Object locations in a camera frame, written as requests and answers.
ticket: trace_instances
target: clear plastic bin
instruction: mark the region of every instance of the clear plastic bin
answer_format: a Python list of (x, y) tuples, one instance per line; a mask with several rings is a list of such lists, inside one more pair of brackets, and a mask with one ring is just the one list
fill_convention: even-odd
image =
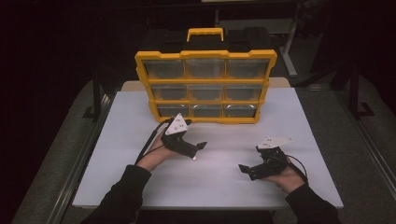
[(227, 84), (226, 100), (229, 101), (257, 101), (262, 92), (260, 84)]
[(152, 93), (155, 100), (186, 100), (187, 90), (185, 84), (152, 84)]
[(187, 105), (157, 105), (161, 117), (175, 117), (181, 113), (183, 117), (189, 116), (189, 107)]
[(225, 105), (224, 117), (226, 118), (254, 118), (257, 105)]
[(187, 77), (222, 78), (224, 76), (223, 59), (188, 59), (185, 63)]
[(223, 84), (188, 84), (190, 99), (195, 101), (221, 101)]
[(229, 59), (228, 78), (264, 78), (269, 60), (267, 59)]
[(191, 105), (193, 118), (219, 118), (221, 117), (221, 105)]
[(149, 78), (183, 78), (184, 68), (182, 60), (145, 60)]

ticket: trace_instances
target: black sleeve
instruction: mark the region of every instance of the black sleeve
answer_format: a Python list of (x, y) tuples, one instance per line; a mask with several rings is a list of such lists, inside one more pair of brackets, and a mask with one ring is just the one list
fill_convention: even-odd
[(142, 192), (151, 173), (144, 168), (128, 165), (121, 180), (111, 187), (99, 206), (81, 223), (131, 223), (142, 206)]
[(297, 223), (341, 223), (337, 209), (321, 199), (308, 185), (302, 185), (286, 197)]

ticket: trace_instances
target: wrist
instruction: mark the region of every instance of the wrist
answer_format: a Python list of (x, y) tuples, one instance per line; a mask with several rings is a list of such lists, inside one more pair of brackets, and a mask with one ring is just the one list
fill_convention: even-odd
[(158, 156), (158, 155), (150, 155), (147, 154), (146, 156), (144, 156), (142, 158), (142, 160), (140, 160), (137, 163), (137, 166), (140, 166), (146, 170), (148, 170), (149, 172), (155, 170), (155, 168), (157, 168), (158, 165), (160, 165), (161, 163), (163, 163), (165, 161), (165, 158)]
[(304, 185), (305, 182), (300, 177), (295, 178), (282, 178), (279, 180), (278, 185), (285, 191), (286, 193), (290, 194), (295, 191), (300, 186)]

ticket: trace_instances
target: plastic storage organizer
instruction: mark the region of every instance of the plastic storage organizer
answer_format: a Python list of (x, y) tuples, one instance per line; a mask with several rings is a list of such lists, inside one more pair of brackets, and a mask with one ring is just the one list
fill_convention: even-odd
[(150, 30), (135, 60), (156, 120), (255, 123), (276, 52), (265, 28)]

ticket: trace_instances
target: hand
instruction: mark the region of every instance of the hand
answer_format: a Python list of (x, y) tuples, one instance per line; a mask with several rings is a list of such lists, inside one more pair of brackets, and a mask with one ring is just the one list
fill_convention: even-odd
[(271, 175), (265, 177), (263, 180), (275, 183), (288, 194), (292, 193), (295, 189), (299, 188), (305, 183), (303, 179), (289, 166), (287, 166), (286, 169), (279, 175)]
[(158, 134), (146, 155), (137, 163), (137, 166), (145, 168), (151, 172), (167, 159), (180, 155), (177, 152), (166, 148), (163, 145), (161, 136), (163, 136), (163, 133)]

